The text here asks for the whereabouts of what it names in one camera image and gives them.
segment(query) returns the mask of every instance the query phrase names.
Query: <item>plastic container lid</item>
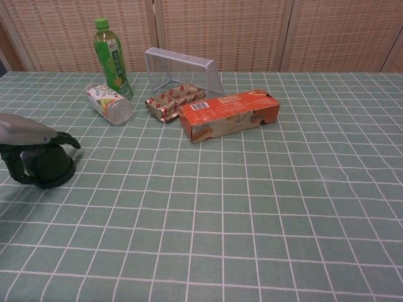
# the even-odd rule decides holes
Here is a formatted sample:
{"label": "plastic container lid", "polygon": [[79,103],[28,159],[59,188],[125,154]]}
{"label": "plastic container lid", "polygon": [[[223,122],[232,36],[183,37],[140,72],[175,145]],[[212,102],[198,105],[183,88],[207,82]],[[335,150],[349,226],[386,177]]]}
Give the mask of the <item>plastic container lid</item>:
{"label": "plastic container lid", "polygon": [[106,18],[96,18],[95,19],[95,28],[97,30],[102,30],[103,28],[108,28],[109,23]]}

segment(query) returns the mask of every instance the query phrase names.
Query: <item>green plastic bottle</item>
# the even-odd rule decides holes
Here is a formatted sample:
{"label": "green plastic bottle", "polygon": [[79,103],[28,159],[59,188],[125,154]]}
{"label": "green plastic bottle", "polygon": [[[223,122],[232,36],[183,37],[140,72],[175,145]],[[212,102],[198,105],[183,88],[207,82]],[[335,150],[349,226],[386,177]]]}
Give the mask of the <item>green plastic bottle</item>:
{"label": "green plastic bottle", "polygon": [[97,32],[94,47],[108,86],[127,99],[133,96],[132,88],[127,81],[123,62],[122,45],[118,36],[109,30],[106,18],[95,19]]}

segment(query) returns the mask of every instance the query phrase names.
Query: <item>green tablecloth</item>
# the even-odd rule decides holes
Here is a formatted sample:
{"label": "green tablecloth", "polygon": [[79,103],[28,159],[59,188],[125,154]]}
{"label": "green tablecloth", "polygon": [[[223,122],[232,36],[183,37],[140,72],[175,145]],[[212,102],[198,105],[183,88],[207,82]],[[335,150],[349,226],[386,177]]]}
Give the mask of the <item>green tablecloth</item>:
{"label": "green tablecloth", "polygon": [[199,144],[129,78],[123,127],[82,91],[101,74],[0,78],[0,112],[82,145],[57,189],[0,162],[0,301],[403,301],[401,75],[224,72],[279,122]]}

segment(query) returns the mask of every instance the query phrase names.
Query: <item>cardboard box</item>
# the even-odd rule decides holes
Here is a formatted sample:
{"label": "cardboard box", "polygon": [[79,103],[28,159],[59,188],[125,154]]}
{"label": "cardboard box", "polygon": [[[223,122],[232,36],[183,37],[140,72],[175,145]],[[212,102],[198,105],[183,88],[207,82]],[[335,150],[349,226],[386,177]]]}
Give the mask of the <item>cardboard box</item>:
{"label": "cardboard box", "polygon": [[205,97],[205,92],[191,84],[182,84],[145,100],[151,115],[165,123],[179,115],[179,107]]}
{"label": "cardboard box", "polygon": [[264,90],[253,90],[180,107],[182,126],[193,143],[277,120],[280,103]]}

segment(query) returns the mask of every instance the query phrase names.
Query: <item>plastic bottle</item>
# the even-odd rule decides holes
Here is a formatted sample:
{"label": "plastic bottle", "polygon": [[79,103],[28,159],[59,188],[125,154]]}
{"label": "plastic bottle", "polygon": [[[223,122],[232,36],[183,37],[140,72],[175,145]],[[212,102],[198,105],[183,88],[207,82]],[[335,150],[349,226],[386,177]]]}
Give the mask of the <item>plastic bottle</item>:
{"label": "plastic bottle", "polygon": [[109,87],[126,99],[131,99],[133,91],[127,81],[120,40],[118,36],[109,30],[106,18],[95,19],[95,27],[97,32],[95,34],[94,47],[99,62],[102,65],[106,82]]}
{"label": "plastic bottle", "polygon": [[90,105],[115,126],[132,116],[133,109],[127,99],[107,85],[88,84],[84,89]]}

